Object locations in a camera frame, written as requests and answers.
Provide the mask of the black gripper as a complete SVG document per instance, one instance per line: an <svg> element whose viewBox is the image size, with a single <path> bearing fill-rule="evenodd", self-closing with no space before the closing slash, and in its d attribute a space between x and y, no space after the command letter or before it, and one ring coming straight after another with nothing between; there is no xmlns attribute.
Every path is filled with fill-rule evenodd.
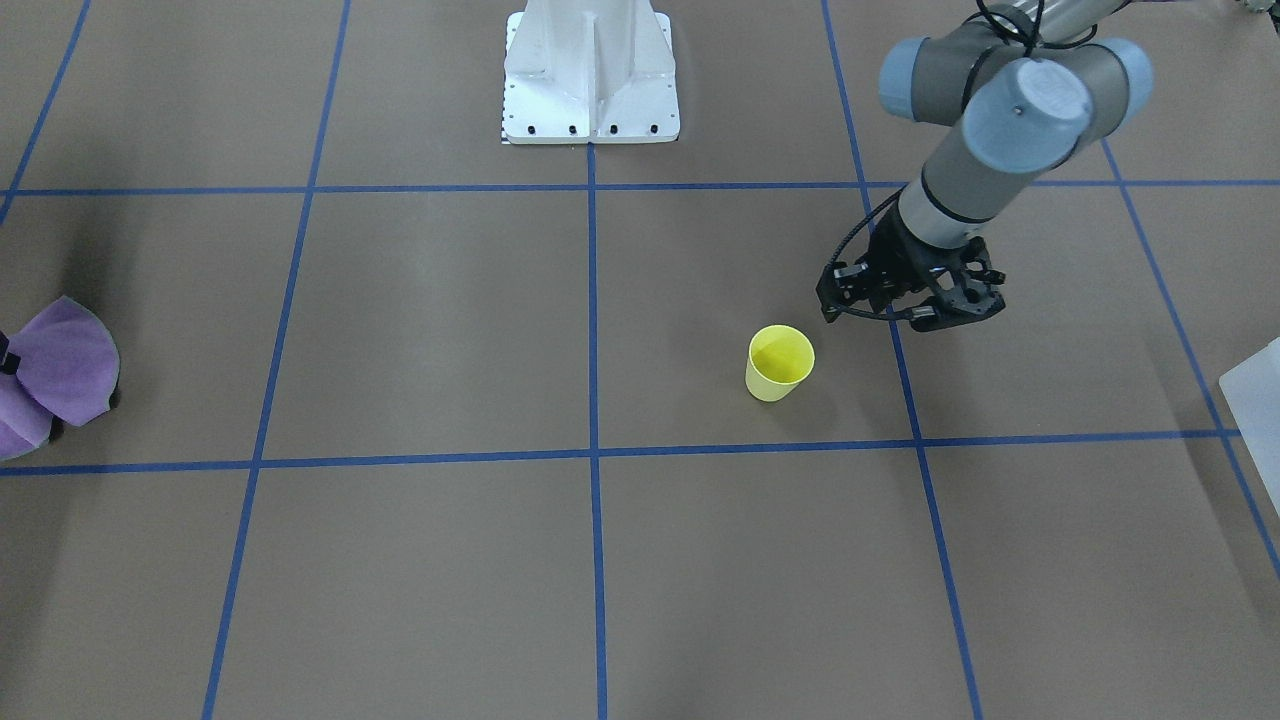
<svg viewBox="0 0 1280 720"><path fill-rule="evenodd" d="M927 242L915 237L895 211L870 232L867 251L861 256L852 263L840 259L850 241L870 220L872 217L863 218L845 236L820 272L815 293L827 323L833 323L842 315L876 322L908 322L909 310L929 297L925 290L909 290L913 270L908 260L908 246L915 241Z"/></svg>

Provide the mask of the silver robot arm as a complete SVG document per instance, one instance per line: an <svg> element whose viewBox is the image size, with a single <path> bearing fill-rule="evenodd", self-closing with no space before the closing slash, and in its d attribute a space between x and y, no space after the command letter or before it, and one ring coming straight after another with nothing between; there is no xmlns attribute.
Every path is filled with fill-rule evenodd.
<svg viewBox="0 0 1280 720"><path fill-rule="evenodd" d="M925 333L1001 313L1005 282L982 231L1043 174L1108 137L1149 101L1155 70L1125 38L1097 38L1121 1L1002 1L941 37L886 55L878 94L891 115L946 136L860 227L867 250L833 252L815 284L826 322L906 322Z"/></svg>

